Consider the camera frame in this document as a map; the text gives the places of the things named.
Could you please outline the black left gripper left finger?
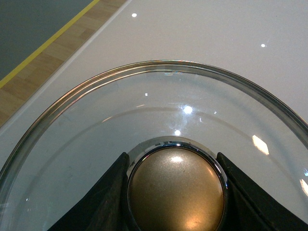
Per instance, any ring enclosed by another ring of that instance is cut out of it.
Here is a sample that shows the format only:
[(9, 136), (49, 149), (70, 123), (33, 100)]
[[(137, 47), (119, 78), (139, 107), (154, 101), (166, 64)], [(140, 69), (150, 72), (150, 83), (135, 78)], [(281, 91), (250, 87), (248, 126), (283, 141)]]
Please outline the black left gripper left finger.
[(137, 231), (128, 205), (129, 155), (123, 152), (50, 231)]

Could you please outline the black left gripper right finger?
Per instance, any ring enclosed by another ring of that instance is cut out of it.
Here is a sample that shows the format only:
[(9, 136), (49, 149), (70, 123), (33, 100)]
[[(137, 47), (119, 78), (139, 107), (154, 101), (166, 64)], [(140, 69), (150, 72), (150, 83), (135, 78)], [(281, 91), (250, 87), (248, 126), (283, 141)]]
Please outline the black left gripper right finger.
[(250, 179), (223, 153), (217, 161), (227, 176), (229, 204), (225, 231), (306, 231), (294, 215)]

